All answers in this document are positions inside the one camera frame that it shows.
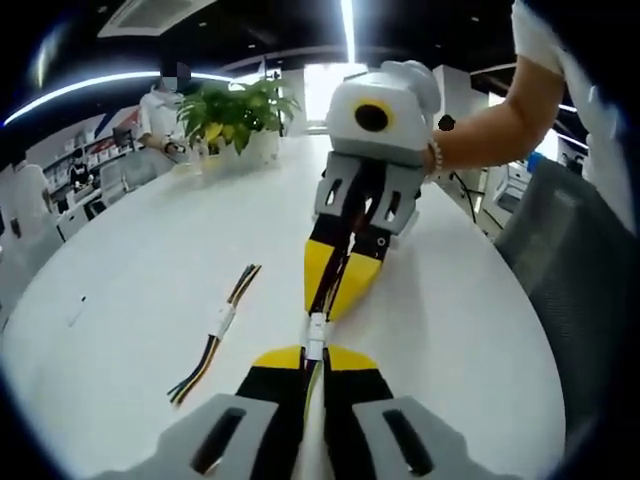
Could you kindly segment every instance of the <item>colored wires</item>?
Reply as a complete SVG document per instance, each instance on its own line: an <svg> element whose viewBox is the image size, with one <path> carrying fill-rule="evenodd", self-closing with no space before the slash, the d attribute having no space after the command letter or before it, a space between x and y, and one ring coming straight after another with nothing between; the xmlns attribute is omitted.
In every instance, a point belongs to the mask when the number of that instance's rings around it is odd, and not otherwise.
<svg viewBox="0 0 640 480"><path fill-rule="evenodd" d="M252 263L251 265L248 265L247 268L244 269L244 272L242 272L242 275L240 276L238 283L236 283L236 286L233 287L233 290L231 291L231 295L229 295L229 298L227 298L228 304L233 305L234 307L238 306L240 299L242 298L244 293L247 291L247 288L249 288L249 285L251 285L251 282L253 281L253 279L258 274L261 268L262 268L262 265L254 265Z"/></svg>
<svg viewBox="0 0 640 480"><path fill-rule="evenodd" d="M317 360L307 360L305 366L305 393L306 399L304 404L304 425L307 424L307 417L309 415L309 406L311 405L311 395L313 394L313 387L316 386L318 376L320 375L320 369L322 368L322 362Z"/></svg>
<svg viewBox="0 0 640 480"><path fill-rule="evenodd" d="M209 333L207 344L204 348L204 352L202 353L202 357L200 358L200 362L187 378L167 392L167 395L171 397L171 403L176 407L182 405L182 402L184 402L189 392L191 392L207 372L211 365L211 361L213 360L213 356L222 342L224 334L231 326L231 322L235 316L236 307L238 306L240 299L247 291L247 288L249 288L249 285L251 285L251 282L253 282L254 278L260 271L260 268L262 268L260 265L251 264L244 269L240 279L231 291L231 295L229 295L227 303L218 312L219 316Z"/></svg>
<svg viewBox="0 0 640 480"><path fill-rule="evenodd" d="M207 345L198 366L193 372L191 372L191 375L167 392L167 395L171 396L171 403L176 407L182 405L182 402L184 402L184 399L187 397L189 392L198 384L202 376L205 374L209 365L211 365L211 360L213 360L213 356L216 353L218 345L220 345L220 339L213 335L209 335Z"/></svg>

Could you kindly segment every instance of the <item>floor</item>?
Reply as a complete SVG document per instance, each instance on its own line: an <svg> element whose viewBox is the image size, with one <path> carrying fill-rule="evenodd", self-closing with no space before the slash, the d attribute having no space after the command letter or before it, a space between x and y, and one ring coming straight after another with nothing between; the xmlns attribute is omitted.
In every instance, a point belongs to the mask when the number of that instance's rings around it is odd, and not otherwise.
<svg viewBox="0 0 640 480"><path fill-rule="evenodd" d="M483 192L484 184L486 183L486 175L480 173L479 175L476 175L476 177L477 181L468 183L467 188L477 192ZM469 217L473 217L471 213L473 205L476 224L478 227L487 235L487 237L489 237L491 241L494 241L497 238L502 231L502 228L482 208L484 195L471 193L471 203L469 203L469 198L463 193L457 179L450 179L448 175L441 175L440 178L436 180L436 183L447 195L451 197L454 202L456 202L456 204L458 204L462 210L464 210L467 215L469 215Z"/></svg>

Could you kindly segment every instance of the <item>green leaves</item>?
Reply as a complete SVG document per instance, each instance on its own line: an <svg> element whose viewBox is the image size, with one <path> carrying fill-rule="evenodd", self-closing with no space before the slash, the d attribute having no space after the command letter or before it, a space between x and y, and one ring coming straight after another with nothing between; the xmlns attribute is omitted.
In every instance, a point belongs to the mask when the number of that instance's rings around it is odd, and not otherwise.
<svg viewBox="0 0 640 480"><path fill-rule="evenodd" d="M248 145L252 132L280 128L279 112L293 118L294 110L300 110L295 98L281 96L281 89L286 86L282 80L261 79L253 85L235 85L240 89L230 91L226 83L207 83L184 99L178 118L185 122L191 144L198 136L205 138L207 131L208 137L216 132L216 138L208 138L211 144L222 137L227 145L233 142L240 154ZM212 124L222 128L211 129Z"/></svg>

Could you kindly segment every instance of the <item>ceiling light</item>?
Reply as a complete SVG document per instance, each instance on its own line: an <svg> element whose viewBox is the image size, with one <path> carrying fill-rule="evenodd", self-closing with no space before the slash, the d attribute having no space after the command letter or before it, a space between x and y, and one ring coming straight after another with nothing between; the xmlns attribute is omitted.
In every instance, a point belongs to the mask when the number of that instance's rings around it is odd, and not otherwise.
<svg viewBox="0 0 640 480"><path fill-rule="evenodd" d="M560 110L571 113L576 113L578 111L576 107L570 107L569 105L560 105Z"/></svg>
<svg viewBox="0 0 640 480"><path fill-rule="evenodd" d="M69 85L67 87L60 88L60 89L55 90L53 92L47 93L46 95L43 95L42 97L37 98L33 102L25 105L21 109L17 110L13 114L11 114L4 121L3 126L6 127L8 124L13 122L15 119L21 117L25 113L30 112L34 108L39 107L40 105L44 105L45 103L47 103L50 100L53 100L54 98L61 97L62 95L74 92L76 90L80 90L82 88L91 87L93 85L99 85L101 83L115 82L115 81L118 81L118 80L130 80L130 79L134 79L134 78L150 78L150 77L158 77L158 76L160 76L160 72L158 72L158 71L117 73L115 75L106 75L104 77L91 78L89 80L84 80L82 82L74 83L73 85ZM204 79L204 80L220 80L220 81L224 81L224 82L230 82L231 80L233 80L230 77L223 77L223 76L220 76L220 75L211 75L211 74L208 74L208 73L192 73L191 77L192 78L201 78L201 79Z"/></svg>
<svg viewBox="0 0 640 480"><path fill-rule="evenodd" d="M347 40L347 61L356 63L356 36L353 27L353 3L351 0L341 0L342 23L344 24L344 35Z"/></svg>
<svg viewBox="0 0 640 480"><path fill-rule="evenodd" d="M218 80L220 82L232 82L233 78L224 77L222 75L212 75L210 73L192 73L191 78L200 78L202 80Z"/></svg>
<svg viewBox="0 0 640 480"><path fill-rule="evenodd" d="M589 145L585 145L582 142L579 142L571 137L567 137L566 135L563 135L562 133L558 133L558 137L562 138L563 140L566 140L567 142L573 143L575 145L578 145L579 147L585 148L587 150L589 150Z"/></svg>

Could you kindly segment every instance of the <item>white sleeve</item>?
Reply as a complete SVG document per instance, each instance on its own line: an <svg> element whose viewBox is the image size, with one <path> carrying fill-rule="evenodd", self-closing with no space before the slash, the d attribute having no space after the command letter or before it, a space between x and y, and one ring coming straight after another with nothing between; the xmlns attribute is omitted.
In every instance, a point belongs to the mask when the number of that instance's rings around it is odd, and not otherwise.
<svg viewBox="0 0 640 480"><path fill-rule="evenodd" d="M153 134L151 130L151 117L149 115L149 106L145 104L144 101L140 102L140 114L139 114L139 128L138 135L136 138L140 138L143 135L149 133Z"/></svg>
<svg viewBox="0 0 640 480"><path fill-rule="evenodd" d="M560 45L551 28L521 0L516 0L513 4L511 22L516 55L563 75L558 58Z"/></svg>

